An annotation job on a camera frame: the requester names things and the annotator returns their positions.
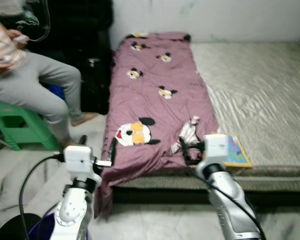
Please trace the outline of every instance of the striped cloth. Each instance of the striped cloth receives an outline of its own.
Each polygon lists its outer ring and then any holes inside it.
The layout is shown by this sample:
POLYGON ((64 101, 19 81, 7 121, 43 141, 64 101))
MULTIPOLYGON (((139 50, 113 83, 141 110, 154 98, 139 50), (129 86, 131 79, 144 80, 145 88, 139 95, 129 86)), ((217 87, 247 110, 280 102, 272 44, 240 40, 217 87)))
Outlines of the striped cloth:
POLYGON ((5 28, 0 24, 0 56, 10 56, 13 67, 21 63, 26 53, 16 48, 13 41, 6 34, 5 28))

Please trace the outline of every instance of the mattress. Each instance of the mattress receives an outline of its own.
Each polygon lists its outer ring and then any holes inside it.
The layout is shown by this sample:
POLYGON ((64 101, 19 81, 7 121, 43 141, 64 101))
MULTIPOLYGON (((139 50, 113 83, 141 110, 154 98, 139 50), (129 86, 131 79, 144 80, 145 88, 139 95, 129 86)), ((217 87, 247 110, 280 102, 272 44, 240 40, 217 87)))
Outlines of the mattress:
MULTIPOLYGON (((239 137, 252 168, 228 168, 247 191, 300 192, 300 43, 193 43, 222 133, 239 137)), ((124 188, 205 189, 183 170, 124 188)))

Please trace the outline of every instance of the book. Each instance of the book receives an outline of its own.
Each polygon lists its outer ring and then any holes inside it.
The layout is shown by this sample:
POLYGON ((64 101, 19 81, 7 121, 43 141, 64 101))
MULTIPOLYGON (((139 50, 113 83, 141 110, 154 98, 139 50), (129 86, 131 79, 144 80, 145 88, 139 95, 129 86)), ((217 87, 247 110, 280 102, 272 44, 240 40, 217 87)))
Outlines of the book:
POLYGON ((252 168, 252 162, 249 160, 245 149, 236 135, 228 135, 229 156, 224 164, 227 167, 252 168))

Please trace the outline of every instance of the plastic stool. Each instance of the plastic stool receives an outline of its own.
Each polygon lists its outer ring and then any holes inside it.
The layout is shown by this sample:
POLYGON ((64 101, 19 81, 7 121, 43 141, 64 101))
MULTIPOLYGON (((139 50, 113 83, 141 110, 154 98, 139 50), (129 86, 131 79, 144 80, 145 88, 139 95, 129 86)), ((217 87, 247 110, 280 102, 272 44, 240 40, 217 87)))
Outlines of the plastic stool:
POLYGON ((21 150, 18 144, 23 143, 41 143, 50 151, 58 146, 55 137, 40 116, 22 107, 0 103, 0 130, 5 141, 17 151, 21 150))

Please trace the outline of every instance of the tile floor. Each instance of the tile floor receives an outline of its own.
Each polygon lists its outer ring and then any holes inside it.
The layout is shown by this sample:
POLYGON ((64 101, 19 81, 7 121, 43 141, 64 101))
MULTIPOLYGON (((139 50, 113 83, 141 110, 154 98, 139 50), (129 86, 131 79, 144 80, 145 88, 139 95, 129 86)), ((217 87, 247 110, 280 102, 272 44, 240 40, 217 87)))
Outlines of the tile floor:
MULTIPOLYGON (((87 134, 88 145, 100 155, 106 117, 100 116, 71 128, 78 140, 87 134)), ((0 226, 18 214, 18 193, 27 171, 49 156, 38 145, 23 151, 0 150, 0 226)), ((25 190, 25 211, 42 215, 61 199, 69 183, 65 166, 51 160, 39 167, 25 190)), ((300 207, 257 209, 268 240, 300 240, 300 207)), ((89 225, 98 240, 223 240, 214 209, 209 205, 115 204, 108 221, 93 219, 89 225)))

